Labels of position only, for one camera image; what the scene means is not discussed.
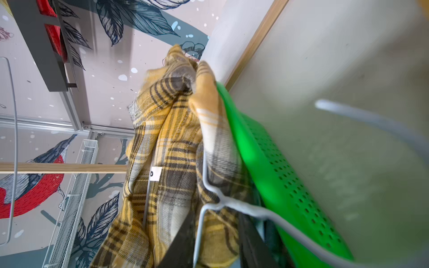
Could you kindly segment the yellow plaid shirt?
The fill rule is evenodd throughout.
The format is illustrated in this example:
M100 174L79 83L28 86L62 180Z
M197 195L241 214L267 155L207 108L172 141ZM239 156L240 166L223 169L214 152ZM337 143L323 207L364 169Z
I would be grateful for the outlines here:
M217 203L208 181L228 197L252 199L250 178L233 140L210 66L179 45L149 70L129 105L135 136L126 150L123 206L93 268L179 268L192 262L198 216Z

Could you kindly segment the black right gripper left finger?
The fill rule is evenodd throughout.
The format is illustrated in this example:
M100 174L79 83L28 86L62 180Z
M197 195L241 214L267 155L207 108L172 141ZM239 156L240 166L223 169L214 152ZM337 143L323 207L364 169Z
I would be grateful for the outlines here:
M195 213L189 211L159 268L192 268L195 245Z

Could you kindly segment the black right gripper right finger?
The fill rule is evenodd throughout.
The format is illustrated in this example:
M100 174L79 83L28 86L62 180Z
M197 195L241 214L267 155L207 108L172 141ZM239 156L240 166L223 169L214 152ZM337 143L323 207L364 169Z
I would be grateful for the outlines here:
M239 214L239 255L241 268L278 268L268 246L250 217Z

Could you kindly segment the green plastic mesh basket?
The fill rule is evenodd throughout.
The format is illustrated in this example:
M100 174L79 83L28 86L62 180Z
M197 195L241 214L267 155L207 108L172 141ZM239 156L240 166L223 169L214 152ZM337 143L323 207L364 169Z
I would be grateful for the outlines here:
M333 255L353 261L342 236L324 214L265 128L241 113L217 84L232 136L265 208L278 214Z

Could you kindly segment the white hanger of yellow shirt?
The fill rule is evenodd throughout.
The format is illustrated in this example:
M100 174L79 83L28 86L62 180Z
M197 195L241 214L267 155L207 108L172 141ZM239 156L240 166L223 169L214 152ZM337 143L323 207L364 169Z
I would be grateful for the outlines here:
M400 140L407 143L420 157L423 159L425 164L429 163L429 142L419 134L414 133L406 126L392 121L386 117L378 114L365 111L362 109L342 105L337 102L330 100L319 99L315 102L315 107L334 113L336 115L345 116L352 118L356 121L364 122L372 125L376 128L384 130L397 136ZM331 265L334 268L369 268L368 264L359 264L356 262L350 262L342 259L319 246L317 243L309 239L305 234L291 225L288 221L283 219L278 214L262 207L251 205L246 202L242 202L231 197L225 196L221 190L208 182L208 166L206 155L203 155L203 185L210 192L216 194L219 197L219 202L216 204L205 204L200 212L198 220L198 230L196 235L196 241L193 253L193 267L196 267L198 256L200 253L200 246L202 240L202 229L203 219L207 210L219 211L224 207L229 207L238 212L247 214L255 218L261 218L263 220L271 220L277 224L282 230L286 231L290 236L296 239L302 246L312 252L319 260Z

